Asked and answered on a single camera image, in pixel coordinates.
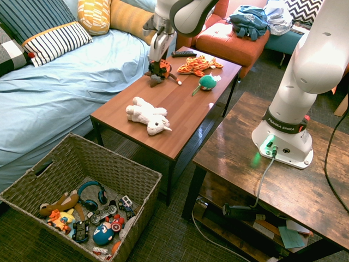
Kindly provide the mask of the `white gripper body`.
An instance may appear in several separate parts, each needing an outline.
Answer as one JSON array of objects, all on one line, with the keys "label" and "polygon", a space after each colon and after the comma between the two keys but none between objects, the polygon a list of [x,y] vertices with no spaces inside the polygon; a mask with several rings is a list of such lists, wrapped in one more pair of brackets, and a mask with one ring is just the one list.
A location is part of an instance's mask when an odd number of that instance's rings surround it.
[{"label": "white gripper body", "polygon": [[151,41],[151,50],[149,52],[149,60],[159,62],[170,44],[176,37],[176,32],[167,34],[166,32],[156,32]]}]

